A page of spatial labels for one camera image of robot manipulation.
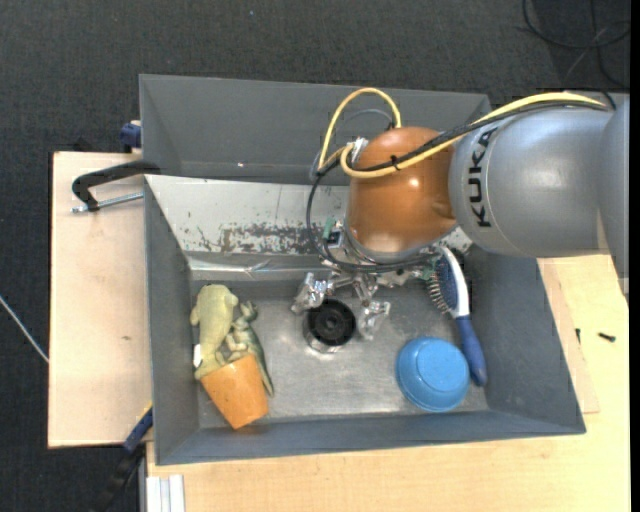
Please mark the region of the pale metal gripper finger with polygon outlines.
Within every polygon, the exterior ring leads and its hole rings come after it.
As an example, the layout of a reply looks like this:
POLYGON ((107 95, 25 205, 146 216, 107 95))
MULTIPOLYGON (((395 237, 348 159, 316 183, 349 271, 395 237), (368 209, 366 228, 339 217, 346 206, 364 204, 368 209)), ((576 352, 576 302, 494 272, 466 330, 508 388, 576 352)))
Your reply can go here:
POLYGON ((356 316, 359 335, 365 340, 373 339, 389 316, 390 310, 391 304, 387 301, 371 300, 363 304, 356 316))
POLYGON ((330 289, 331 280, 328 277, 317 278, 313 273, 307 273, 294 296, 291 311, 301 314, 319 307, 330 289))

